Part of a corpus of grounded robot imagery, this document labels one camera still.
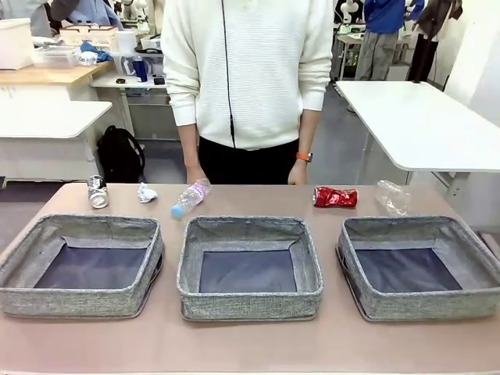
crushed plastic bottle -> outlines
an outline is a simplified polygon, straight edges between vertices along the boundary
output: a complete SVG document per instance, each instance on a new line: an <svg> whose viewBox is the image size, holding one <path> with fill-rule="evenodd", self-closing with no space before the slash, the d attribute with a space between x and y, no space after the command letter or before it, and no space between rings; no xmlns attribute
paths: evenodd
<svg viewBox="0 0 500 375"><path fill-rule="evenodd" d="M199 205L211 190L212 185L207 178L197 180L180 195L177 204L172 207L172 216L175 219L180 219Z"/></svg>
<svg viewBox="0 0 500 375"><path fill-rule="evenodd" d="M390 181L378 181L377 201L392 216L407 216L412 196L404 187L396 185Z"/></svg>

dark blue basket lining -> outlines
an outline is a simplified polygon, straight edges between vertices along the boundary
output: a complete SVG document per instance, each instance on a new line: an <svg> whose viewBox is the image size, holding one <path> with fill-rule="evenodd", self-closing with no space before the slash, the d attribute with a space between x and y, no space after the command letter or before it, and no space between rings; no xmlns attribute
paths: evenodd
<svg viewBox="0 0 500 375"><path fill-rule="evenodd" d="M289 250L203 252L200 293L295 291Z"/></svg>
<svg viewBox="0 0 500 375"><path fill-rule="evenodd" d="M432 248L355 250L374 289L383 293L459 291L462 287Z"/></svg>
<svg viewBox="0 0 500 375"><path fill-rule="evenodd" d="M138 275L146 248L71 248L64 245L35 288L123 289Z"/></svg>

blue can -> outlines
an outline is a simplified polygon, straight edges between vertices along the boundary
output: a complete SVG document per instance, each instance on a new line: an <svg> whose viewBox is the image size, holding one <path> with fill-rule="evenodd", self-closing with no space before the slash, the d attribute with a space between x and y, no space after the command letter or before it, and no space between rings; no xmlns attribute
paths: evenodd
<svg viewBox="0 0 500 375"><path fill-rule="evenodd" d="M148 69L146 68L146 63L142 57L136 56L133 59L133 65L135 70L135 75L139 82L148 82Z"/></svg>

black backpack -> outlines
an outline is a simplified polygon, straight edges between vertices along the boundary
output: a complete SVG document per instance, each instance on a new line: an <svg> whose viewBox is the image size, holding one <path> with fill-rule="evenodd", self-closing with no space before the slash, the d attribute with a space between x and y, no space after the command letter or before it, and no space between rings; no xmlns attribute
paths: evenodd
<svg viewBox="0 0 500 375"><path fill-rule="evenodd" d="M97 146L107 183L136 184L139 181L146 160L141 146L128 130L114 125L108 127Z"/></svg>

hand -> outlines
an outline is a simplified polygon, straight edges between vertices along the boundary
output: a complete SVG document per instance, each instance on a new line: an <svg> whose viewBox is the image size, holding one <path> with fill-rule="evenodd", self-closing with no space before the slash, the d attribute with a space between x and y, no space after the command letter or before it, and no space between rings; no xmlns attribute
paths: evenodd
<svg viewBox="0 0 500 375"><path fill-rule="evenodd" d="M205 172L203 172L203 169L200 167L200 165L187 166L186 173L187 173L187 184L189 185L194 184L196 180L199 180L200 178L206 178Z"/></svg>
<svg viewBox="0 0 500 375"><path fill-rule="evenodd" d="M297 160L288 175L289 185L307 185L307 162Z"/></svg>

